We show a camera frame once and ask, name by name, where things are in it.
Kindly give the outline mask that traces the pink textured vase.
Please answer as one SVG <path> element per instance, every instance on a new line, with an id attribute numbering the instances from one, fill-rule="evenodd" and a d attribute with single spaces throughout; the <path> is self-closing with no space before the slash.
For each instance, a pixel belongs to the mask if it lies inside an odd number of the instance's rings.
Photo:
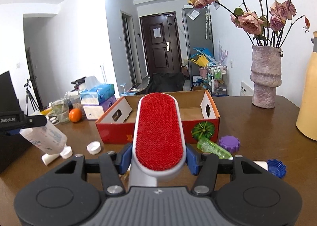
<path id="1" fill-rule="evenodd" d="M 282 84 L 282 51 L 270 46 L 252 46 L 250 79 L 254 83 L 252 104 L 263 109 L 273 109 L 276 88 Z"/>

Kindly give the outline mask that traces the dried pink rose bouquet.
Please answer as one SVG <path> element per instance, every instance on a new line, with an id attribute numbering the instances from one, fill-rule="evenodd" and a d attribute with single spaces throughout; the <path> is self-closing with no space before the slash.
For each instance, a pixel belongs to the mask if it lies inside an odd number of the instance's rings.
<path id="1" fill-rule="evenodd" d="M 296 17 L 297 10 L 292 0 L 275 0 L 272 5 L 269 5 L 268 0 L 258 0 L 259 13 L 248 8 L 245 0 L 241 1 L 242 3 L 234 10 L 227 8 L 221 0 L 188 0 L 188 4 L 195 9 L 208 8 L 211 4 L 224 8 L 230 13 L 230 20 L 235 27 L 243 29 L 251 43 L 257 46 L 281 48 L 290 33 L 284 32 L 287 23 L 291 29 L 300 19 L 304 19 L 305 22 L 303 30 L 306 33 L 310 30 L 310 21 L 305 15 Z"/>

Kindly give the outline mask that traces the white tube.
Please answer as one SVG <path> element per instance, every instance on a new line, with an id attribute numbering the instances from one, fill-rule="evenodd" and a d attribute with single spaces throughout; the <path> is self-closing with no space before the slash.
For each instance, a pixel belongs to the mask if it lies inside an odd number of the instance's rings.
<path id="1" fill-rule="evenodd" d="M 60 157 L 60 154 L 54 154 L 54 155 L 44 154 L 41 157 L 41 160 L 44 163 L 44 165 L 48 166 L 59 157 Z"/>

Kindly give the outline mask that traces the black folding chair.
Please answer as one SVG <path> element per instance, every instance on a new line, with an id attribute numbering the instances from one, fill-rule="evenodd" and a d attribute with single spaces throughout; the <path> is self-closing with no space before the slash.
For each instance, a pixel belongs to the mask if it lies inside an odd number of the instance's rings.
<path id="1" fill-rule="evenodd" d="M 185 83 L 184 75 L 178 73 L 155 73 L 149 80 L 144 94 L 155 92 L 182 91 Z"/>

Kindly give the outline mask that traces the cream yellow thermos jug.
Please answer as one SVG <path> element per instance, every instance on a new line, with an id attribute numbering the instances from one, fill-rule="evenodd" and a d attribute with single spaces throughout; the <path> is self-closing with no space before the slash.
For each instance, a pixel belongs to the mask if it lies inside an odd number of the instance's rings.
<path id="1" fill-rule="evenodd" d="M 296 127 L 303 135 L 316 141 L 317 131 L 317 53 L 316 53 L 316 31 L 313 33 L 313 51 L 306 71 L 306 81 L 303 91 L 300 111 Z"/>

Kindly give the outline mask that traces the blue gear-shaped lid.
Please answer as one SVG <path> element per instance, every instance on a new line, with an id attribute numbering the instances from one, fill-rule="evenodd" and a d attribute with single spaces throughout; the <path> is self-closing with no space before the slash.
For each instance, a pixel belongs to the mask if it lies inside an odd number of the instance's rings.
<path id="1" fill-rule="evenodd" d="M 269 159 L 267 160 L 268 171 L 275 175 L 276 177 L 283 179 L 286 175 L 286 165 L 277 159 Z"/>

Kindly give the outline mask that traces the red and white lint brush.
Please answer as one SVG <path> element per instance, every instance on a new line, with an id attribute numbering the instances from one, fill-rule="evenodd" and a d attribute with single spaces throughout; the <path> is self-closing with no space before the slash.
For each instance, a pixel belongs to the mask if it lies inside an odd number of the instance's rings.
<path id="1" fill-rule="evenodd" d="M 169 133 L 164 133 L 157 125 L 151 131 L 146 126 L 149 115 L 145 109 L 158 103 L 158 96 L 165 98 L 171 106 L 168 113 L 168 119 L 172 121 Z M 160 181 L 173 179 L 179 174 L 185 160 L 185 137 L 177 101 L 167 93 L 143 96 L 134 129 L 129 187 L 156 187 Z"/>

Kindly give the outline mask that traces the clear glass with straw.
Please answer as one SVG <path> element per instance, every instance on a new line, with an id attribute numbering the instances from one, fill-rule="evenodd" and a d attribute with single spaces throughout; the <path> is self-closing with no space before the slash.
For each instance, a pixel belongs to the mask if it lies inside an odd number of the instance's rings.
<path id="1" fill-rule="evenodd" d="M 52 102 L 52 109 L 61 124 L 69 122 L 69 106 L 66 99 Z"/>

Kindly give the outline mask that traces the dark brown entrance door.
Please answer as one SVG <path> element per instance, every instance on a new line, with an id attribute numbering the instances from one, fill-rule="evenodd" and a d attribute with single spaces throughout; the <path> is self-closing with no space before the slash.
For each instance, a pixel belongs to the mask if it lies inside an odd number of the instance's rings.
<path id="1" fill-rule="evenodd" d="M 181 72 L 182 57 L 176 13 L 140 17 L 148 76 Z"/>

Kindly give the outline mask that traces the blue tissue pack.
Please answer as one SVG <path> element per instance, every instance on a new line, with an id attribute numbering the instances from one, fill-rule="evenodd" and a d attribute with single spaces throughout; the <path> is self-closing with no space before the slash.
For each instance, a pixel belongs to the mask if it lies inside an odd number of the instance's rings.
<path id="1" fill-rule="evenodd" d="M 113 84 L 101 84 L 91 90 L 84 90 L 79 94 L 82 105 L 100 105 L 115 95 Z"/>

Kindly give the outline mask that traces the white plastic bottle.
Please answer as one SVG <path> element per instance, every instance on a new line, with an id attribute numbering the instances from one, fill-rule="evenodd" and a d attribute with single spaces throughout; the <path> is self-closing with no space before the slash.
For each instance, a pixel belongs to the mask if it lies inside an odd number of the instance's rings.
<path id="1" fill-rule="evenodd" d="M 19 133 L 48 155 L 60 154 L 67 145 L 67 136 L 49 120 L 45 126 L 21 129 Z"/>

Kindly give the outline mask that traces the clear food container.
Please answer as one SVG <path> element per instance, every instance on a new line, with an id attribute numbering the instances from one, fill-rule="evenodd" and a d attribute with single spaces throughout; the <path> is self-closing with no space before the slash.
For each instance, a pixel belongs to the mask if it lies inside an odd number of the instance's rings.
<path id="1" fill-rule="evenodd" d="M 68 91 L 67 95 L 74 109 L 83 110 L 83 105 L 81 104 L 81 99 L 78 90 Z"/>

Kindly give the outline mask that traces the orange cardboard box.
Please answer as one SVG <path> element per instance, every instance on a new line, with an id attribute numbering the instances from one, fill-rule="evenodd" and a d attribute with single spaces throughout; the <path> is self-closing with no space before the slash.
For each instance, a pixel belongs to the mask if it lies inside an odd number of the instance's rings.
<path id="1" fill-rule="evenodd" d="M 201 136 L 217 142 L 220 114 L 208 91 L 181 91 L 168 94 L 178 103 L 187 143 L 197 143 Z M 133 141 L 137 110 L 142 97 L 143 95 L 120 98 L 96 121 L 96 127 L 104 143 L 127 144 Z M 151 131 L 157 125 L 164 133 L 169 133 L 172 121 L 168 119 L 168 113 L 171 106 L 162 96 L 158 96 L 156 100 L 158 103 L 145 109 L 149 115 L 149 119 L 146 120 L 147 129 Z"/>

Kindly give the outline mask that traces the purple gear-shaped lid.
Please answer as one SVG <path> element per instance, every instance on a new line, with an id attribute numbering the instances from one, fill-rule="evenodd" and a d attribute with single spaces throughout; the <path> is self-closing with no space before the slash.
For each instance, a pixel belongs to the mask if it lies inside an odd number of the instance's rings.
<path id="1" fill-rule="evenodd" d="M 219 140 L 219 146 L 223 149 L 227 150 L 229 153 L 233 154 L 239 151 L 240 149 L 240 141 L 238 138 L 234 136 L 223 136 Z"/>

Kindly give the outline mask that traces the large white bottle cap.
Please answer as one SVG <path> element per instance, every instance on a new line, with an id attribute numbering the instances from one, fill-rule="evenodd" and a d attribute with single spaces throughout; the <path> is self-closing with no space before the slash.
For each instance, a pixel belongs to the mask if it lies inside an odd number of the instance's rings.
<path id="1" fill-rule="evenodd" d="M 97 155 L 102 151 L 102 147 L 99 141 L 93 141 L 87 145 L 87 151 L 91 155 Z"/>

